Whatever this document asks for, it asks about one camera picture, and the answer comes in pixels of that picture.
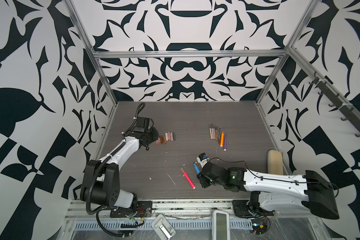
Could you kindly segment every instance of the device screen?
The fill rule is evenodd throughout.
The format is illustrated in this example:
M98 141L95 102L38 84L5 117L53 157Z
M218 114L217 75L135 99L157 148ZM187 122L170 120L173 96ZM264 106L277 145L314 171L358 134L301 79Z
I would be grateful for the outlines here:
M216 239L227 240L227 215L216 213Z

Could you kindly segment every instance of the blue marker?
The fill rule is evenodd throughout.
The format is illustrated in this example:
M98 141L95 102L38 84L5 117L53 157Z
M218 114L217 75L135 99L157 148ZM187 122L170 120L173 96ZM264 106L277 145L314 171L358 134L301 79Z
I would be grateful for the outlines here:
M200 173L200 170L199 170L199 168L196 166L196 163L193 163L193 165L195 166L195 169L196 169L197 174L199 174L199 173Z

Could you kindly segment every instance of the red marker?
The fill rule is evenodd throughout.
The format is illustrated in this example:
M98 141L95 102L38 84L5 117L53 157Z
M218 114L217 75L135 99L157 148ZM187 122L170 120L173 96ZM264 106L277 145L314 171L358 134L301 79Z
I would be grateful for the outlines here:
M188 182L189 182L189 184L191 185L191 187L192 187L193 189L195 189L195 188L196 188L195 185L193 184L193 182L191 181L191 179L188 177L188 175L187 175L187 173L184 171L184 169L183 169L183 168L180 168L180 170L183 172L184 177L188 180Z

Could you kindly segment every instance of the zip tie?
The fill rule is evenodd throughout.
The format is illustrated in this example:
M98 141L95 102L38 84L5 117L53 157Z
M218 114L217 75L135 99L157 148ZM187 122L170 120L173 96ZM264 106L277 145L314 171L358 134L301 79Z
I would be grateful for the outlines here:
M342 103L341 106L338 108L338 110L340 110L340 108L342 108L345 105L353 105L352 103Z

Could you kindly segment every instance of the black and white patterned wall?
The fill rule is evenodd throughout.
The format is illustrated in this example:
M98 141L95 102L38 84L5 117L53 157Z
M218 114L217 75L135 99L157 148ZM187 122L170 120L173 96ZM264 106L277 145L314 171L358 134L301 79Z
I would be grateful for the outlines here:
M309 0L74 0L96 51L283 49ZM276 57L103 59L119 101L255 100Z
M0 239L53 239L112 108L61 0L0 1Z
M323 0L296 47L360 111L360 0ZM360 240L360 137L310 81L289 58L261 105L293 173L340 188L340 219L323 219L331 236Z

